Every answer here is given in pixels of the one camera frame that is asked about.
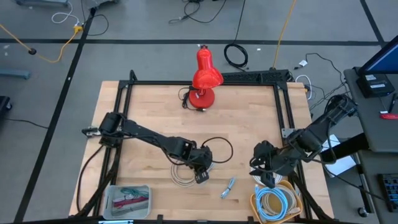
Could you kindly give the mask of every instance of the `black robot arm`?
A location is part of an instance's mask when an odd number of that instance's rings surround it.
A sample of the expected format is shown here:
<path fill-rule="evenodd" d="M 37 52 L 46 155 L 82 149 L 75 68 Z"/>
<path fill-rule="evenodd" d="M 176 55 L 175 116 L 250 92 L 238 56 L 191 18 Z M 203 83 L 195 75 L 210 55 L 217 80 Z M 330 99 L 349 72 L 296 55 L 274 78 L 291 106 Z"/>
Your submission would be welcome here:
<path fill-rule="evenodd" d="M 126 119 L 120 113 L 107 113 L 98 130 L 101 133 L 99 143 L 106 147 L 117 147 L 120 139 L 136 138 L 160 148 L 166 158 L 180 161 L 178 165 L 186 165 L 193 169 L 198 184 L 209 179 L 207 169 L 213 160 L 208 146 L 197 148 L 195 141 L 181 137 L 166 137 L 150 129 Z"/>
<path fill-rule="evenodd" d="M 304 129 L 294 130 L 285 139 L 285 146 L 274 147 L 263 141 L 254 148 L 250 166 L 251 175 L 258 175 L 268 187 L 275 187 L 272 173 L 287 176 L 293 172 L 299 160 L 310 162 L 322 150 L 323 143 L 329 140 L 330 129 L 346 116 L 356 112 L 356 103 L 346 95 L 332 96 L 326 104 L 325 112 Z"/>

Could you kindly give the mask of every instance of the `lamp shade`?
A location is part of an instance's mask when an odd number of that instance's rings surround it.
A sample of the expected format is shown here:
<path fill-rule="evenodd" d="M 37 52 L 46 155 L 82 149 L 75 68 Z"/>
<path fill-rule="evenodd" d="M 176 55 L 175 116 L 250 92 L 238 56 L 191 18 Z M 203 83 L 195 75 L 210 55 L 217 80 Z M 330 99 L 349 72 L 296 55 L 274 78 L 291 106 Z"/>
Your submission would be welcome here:
<path fill-rule="evenodd" d="M 224 78 L 213 66 L 213 57 L 207 46 L 202 45 L 197 53 L 198 70 L 193 76 L 192 86 L 199 90 L 214 88 L 223 84 Z"/>

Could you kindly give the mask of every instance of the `red desk lamp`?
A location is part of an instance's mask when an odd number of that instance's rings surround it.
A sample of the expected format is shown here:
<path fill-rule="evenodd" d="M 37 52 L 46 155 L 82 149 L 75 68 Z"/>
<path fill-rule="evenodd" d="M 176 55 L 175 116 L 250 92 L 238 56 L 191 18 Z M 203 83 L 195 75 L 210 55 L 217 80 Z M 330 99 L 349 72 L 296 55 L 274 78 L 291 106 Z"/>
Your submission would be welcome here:
<path fill-rule="evenodd" d="M 224 78 L 213 66 L 211 52 L 202 45 L 197 53 L 198 71 L 193 76 L 192 87 L 196 90 L 189 92 L 189 102 L 196 108 L 209 108 L 215 100 L 212 88 L 223 84 Z"/>

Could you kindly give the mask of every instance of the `wooden tabletop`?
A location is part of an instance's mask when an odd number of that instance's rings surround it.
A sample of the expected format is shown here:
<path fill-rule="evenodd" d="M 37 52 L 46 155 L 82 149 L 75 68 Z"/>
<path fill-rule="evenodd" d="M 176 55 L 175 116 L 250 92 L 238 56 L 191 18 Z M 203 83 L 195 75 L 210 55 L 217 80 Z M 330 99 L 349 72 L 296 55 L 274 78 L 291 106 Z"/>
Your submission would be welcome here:
<path fill-rule="evenodd" d="M 118 82 L 102 83 L 93 126 L 99 126 L 105 113 L 113 110 L 117 87 Z M 205 184 L 181 188 L 172 182 L 171 163 L 160 149 L 137 139 L 125 140 L 116 184 L 150 186 L 152 211 L 147 219 L 156 219 L 158 214 L 163 214 L 165 220 L 245 221 L 248 216 L 253 216 L 249 205 L 256 184 L 249 175 L 253 148 L 263 140 L 276 147 L 282 146 L 273 89 L 270 86 L 219 86 L 214 89 L 214 105 L 201 113 L 181 107 L 177 97 L 181 87 L 184 86 L 134 85 L 128 118 L 165 136 L 181 136 L 198 144 L 215 136 L 227 138 L 234 146 L 233 158 L 225 164 L 215 165 Z M 303 85 L 288 83 L 288 87 L 295 127 L 305 128 L 311 123 L 311 117 Z M 284 109 L 282 92 L 280 95 Z M 99 140 L 88 140 L 82 164 L 99 148 Z M 214 140 L 207 145 L 214 160 L 229 157 L 229 145 L 222 140 Z M 98 186 L 103 155 L 104 150 L 86 168 L 81 183 L 80 206 L 88 201 Z M 303 163 L 303 168 L 308 191 L 325 213 L 333 217 L 322 166 L 310 162 Z M 193 175 L 188 167 L 181 167 L 179 174 L 182 177 Z M 228 197 L 221 199 L 220 194 L 232 177 L 236 178 L 236 183 Z M 76 193 L 71 215 L 76 214 L 75 200 Z"/>

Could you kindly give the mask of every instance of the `computer screen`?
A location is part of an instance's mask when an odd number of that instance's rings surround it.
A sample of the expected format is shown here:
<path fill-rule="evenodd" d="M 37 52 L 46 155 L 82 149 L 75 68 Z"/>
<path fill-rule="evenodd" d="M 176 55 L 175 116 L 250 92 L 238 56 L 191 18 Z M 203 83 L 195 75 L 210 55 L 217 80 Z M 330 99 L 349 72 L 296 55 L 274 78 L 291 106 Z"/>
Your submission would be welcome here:
<path fill-rule="evenodd" d="M 398 73 L 398 36 L 362 67 L 364 73 Z"/>

